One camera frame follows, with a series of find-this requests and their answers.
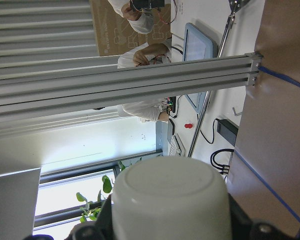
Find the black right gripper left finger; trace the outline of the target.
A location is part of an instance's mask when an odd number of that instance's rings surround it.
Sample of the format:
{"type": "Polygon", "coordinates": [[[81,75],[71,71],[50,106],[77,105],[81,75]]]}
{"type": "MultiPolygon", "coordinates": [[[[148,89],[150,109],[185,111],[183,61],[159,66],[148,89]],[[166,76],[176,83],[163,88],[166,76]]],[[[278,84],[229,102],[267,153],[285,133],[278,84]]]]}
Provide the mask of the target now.
{"type": "Polygon", "coordinates": [[[112,218],[112,195],[109,195],[102,205],[98,214],[95,227],[98,240],[114,240],[113,218],[112,218]]]}

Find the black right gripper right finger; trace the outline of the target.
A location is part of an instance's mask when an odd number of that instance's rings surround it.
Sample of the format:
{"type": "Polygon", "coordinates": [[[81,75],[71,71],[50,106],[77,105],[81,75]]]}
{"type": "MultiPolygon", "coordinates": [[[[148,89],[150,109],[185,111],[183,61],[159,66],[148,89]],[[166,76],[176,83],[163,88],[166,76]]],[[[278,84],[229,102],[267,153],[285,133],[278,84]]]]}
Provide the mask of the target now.
{"type": "Polygon", "coordinates": [[[228,194],[231,231],[233,240],[249,240],[253,222],[250,217],[239,206],[232,195],[228,194]]]}

